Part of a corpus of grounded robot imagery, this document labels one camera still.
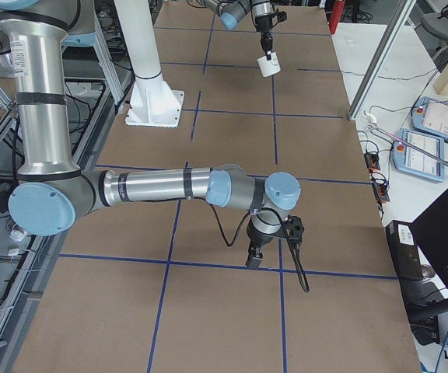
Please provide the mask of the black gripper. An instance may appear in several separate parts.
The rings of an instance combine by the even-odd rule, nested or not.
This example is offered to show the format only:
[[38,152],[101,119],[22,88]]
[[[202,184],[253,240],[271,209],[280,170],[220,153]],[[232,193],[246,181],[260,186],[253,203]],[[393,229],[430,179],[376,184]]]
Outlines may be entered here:
[[282,237],[281,225],[275,219],[276,225],[269,225],[258,215],[253,215],[247,224],[247,236],[250,240],[248,257],[245,263],[247,268],[259,268],[263,259],[262,247],[272,239]]
[[261,47],[263,51],[267,51],[266,59],[268,61],[272,59],[273,36],[271,35],[271,29],[273,28],[273,19],[272,14],[255,18],[255,28],[261,34]]

